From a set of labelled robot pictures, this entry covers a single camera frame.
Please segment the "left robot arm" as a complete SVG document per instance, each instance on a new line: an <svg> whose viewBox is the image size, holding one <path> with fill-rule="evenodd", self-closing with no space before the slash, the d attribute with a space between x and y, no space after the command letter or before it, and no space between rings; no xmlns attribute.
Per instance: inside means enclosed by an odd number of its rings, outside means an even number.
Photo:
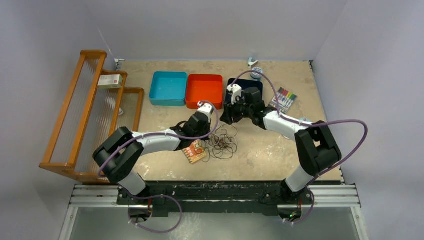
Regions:
<svg viewBox="0 0 424 240"><path fill-rule="evenodd" d="M144 179L133 170L139 158L156 152L180 151L196 140L206 140L213 112L206 104L187 121L158 132L132 132L120 127L94 151L92 158L110 183L125 188L130 199L142 205L149 199L149 190Z"/></svg>

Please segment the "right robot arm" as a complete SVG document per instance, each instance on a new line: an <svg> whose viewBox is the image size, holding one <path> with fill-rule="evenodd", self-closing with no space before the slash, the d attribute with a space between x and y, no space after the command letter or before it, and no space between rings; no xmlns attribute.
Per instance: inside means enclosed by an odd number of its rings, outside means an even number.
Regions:
<svg viewBox="0 0 424 240"><path fill-rule="evenodd" d="M248 118L255 126L295 142L299 166L281 183L280 196L284 202L294 203L312 179L341 160L336 140L323 121L302 125L299 120L280 114L275 108L265 105L256 87L243 90L234 84L226 91L231 100L224 105L220 121L231 125Z"/></svg>

